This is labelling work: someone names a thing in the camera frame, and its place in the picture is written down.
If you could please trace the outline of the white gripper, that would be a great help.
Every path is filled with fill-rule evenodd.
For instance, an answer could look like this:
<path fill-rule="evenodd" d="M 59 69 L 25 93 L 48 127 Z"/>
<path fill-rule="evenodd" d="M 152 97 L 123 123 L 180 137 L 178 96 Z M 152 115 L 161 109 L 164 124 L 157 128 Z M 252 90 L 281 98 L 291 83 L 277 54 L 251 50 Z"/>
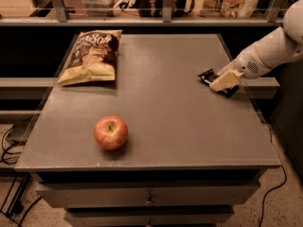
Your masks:
<path fill-rule="evenodd" d="M 247 47 L 218 72 L 218 77 L 210 83 L 210 88 L 219 92 L 231 89 L 245 79 L 257 79 L 271 71 L 259 58 L 255 47 Z"/>

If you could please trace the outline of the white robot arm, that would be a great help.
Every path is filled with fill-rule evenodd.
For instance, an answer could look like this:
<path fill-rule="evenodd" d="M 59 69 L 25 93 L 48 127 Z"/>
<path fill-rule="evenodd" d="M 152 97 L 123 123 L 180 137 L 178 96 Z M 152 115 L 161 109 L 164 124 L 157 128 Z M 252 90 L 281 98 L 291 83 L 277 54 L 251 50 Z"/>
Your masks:
<path fill-rule="evenodd" d="M 222 68 L 210 88 L 219 92 L 241 83 L 241 79 L 257 79 L 277 66 L 303 58 L 303 0 L 286 11 L 283 26 L 244 48 Z"/>

